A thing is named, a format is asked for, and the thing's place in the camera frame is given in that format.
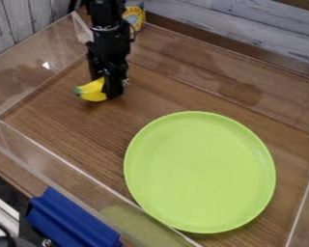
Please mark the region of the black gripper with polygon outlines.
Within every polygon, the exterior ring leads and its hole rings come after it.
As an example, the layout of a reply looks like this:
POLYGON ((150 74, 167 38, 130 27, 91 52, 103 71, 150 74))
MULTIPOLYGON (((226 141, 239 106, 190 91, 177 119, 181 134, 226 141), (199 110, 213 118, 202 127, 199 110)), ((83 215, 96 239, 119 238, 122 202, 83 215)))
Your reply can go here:
POLYGON ((127 55, 131 50, 131 27, 128 23, 90 27, 92 39, 86 42, 87 62, 91 80, 103 76, 100 91, 107 99, 123 93, 127 77, 127 55))

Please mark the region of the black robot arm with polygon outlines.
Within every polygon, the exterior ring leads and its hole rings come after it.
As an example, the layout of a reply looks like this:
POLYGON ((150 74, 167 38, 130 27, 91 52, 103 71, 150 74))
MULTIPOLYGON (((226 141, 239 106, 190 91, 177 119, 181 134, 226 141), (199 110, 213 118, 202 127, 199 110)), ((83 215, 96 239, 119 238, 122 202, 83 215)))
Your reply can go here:
POLYGON ((87 0, 92 39, 86 42, 91 82, 80 87, 80 98, 104 101, 123 93, 130 54, 130 24, 123 19, 124 0, 87 0))

